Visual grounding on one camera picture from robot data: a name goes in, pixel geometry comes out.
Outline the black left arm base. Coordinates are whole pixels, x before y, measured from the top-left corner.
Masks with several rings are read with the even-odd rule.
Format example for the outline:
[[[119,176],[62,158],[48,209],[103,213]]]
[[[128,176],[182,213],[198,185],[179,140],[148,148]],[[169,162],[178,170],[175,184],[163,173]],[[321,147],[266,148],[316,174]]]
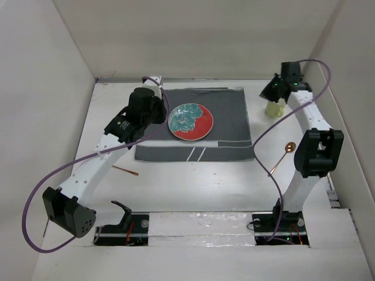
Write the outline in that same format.
[[[126,205],[111,201],[123,210],[116,224],[105,224],[96,228],[95,246],[148,246],[150,213],[133,213]]]

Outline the copper fork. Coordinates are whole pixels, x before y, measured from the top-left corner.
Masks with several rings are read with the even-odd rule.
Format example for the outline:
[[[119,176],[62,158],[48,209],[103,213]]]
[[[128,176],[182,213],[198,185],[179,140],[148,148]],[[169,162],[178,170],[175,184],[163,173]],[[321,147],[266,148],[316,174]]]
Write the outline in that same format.
[[[128,170],[128,169],[122,168],[122,167],[114,166],[114,165],[113,165],[112,167],[115,168],[115,169],[121,170],[121,171],[123,171],[123,172],[129,173],[129,174],[132,174],[132,175],[134,175],[134,176],[139,176],[139,173],[137,173],[137,172],[134,172],[134,171],[131,171],[131,170]]]

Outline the copper spoon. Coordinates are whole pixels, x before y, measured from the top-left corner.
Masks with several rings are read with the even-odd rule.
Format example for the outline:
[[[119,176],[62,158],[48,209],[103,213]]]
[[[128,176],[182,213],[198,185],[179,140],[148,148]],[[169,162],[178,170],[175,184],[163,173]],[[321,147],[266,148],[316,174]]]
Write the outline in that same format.
[[[295,142],[288,142],[285,147],[284,147],[284,154],[281,156],[280,160],[277,161],[277,163],[274,165],[274,167],[270,170],[270,175],[272,175],[275,170],[277,169],[277,167],[279,166],[279,164],[282,162],[282,160],[285,158],[285,156],[287,154],[290,154],[292,153],[294,150],[296,149],[296,143]]]

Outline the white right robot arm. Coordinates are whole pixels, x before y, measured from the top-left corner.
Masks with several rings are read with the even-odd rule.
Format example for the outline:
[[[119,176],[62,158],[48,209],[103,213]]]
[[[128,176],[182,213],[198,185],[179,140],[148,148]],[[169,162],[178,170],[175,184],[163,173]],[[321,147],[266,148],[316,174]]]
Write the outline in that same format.
[[[294,153],[294,176],[280,199],[281,211],[271,216],[272,226],[283,231],[292,224],[290,213],[301,212],[315,185],[336,169],[344,134],[325,121],[309,85],[300,82],[296,74],[275,74],[260,96],[271,102],[283,99],[304,133]]]

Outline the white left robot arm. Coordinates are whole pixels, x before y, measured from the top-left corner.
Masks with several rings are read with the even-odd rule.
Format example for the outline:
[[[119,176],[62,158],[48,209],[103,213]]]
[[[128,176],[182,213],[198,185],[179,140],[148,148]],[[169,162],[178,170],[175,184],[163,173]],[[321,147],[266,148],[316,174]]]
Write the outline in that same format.
[[[87,205],[95,188],[116,161],[145,137],[147,127],[166,119],[162,83],[162,76],[143,77],[142,85],[130,94],[128,105],[105,127],[93,157],[82,161],[58,188],[44,191],[42,198],[51,222],[75,238],[92,229],[96,212]]]

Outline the grey cloth placemat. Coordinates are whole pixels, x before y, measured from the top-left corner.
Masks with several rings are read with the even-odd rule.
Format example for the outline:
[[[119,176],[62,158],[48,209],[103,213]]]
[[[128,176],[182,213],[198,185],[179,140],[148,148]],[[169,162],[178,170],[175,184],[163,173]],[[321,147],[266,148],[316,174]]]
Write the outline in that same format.
[[[135,148],[142,162],[240,162],[255,157],[244,89],[183,88],[166,90],[170,109],[194,103],[213,116],[211,131],[200,140],[182,140],[168,126],[150,125],[151,138]]]

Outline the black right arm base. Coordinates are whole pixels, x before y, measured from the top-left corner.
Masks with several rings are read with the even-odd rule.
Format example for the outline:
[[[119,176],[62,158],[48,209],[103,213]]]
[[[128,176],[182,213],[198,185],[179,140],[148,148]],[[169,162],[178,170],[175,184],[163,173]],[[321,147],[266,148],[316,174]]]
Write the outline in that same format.
[[[302,211],[281,211],[280,199],[272,211],[255,212],[247,229],[254,233],[255,245],[306,245],[308,234]]]

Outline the light green mug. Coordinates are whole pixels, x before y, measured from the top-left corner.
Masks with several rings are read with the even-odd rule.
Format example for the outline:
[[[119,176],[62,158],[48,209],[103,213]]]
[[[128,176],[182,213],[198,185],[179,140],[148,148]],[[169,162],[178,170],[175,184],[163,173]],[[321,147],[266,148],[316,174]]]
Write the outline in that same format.
[[[265,108],[265,113],[268,116],[280,118],[284,115],[285,106],[286,102],[283,98],[280,98],[278,102],[268,101]]]

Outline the teal and red plate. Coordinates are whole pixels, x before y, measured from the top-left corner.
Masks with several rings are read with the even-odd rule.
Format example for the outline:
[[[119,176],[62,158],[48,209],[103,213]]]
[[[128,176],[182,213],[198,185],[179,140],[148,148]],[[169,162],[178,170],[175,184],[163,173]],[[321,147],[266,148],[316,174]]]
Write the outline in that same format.
[[[177,106],[169,114],[168,128],[177,138],[198,141],[206,137],[213,128],[212,113],[203,105],[187,103]]]

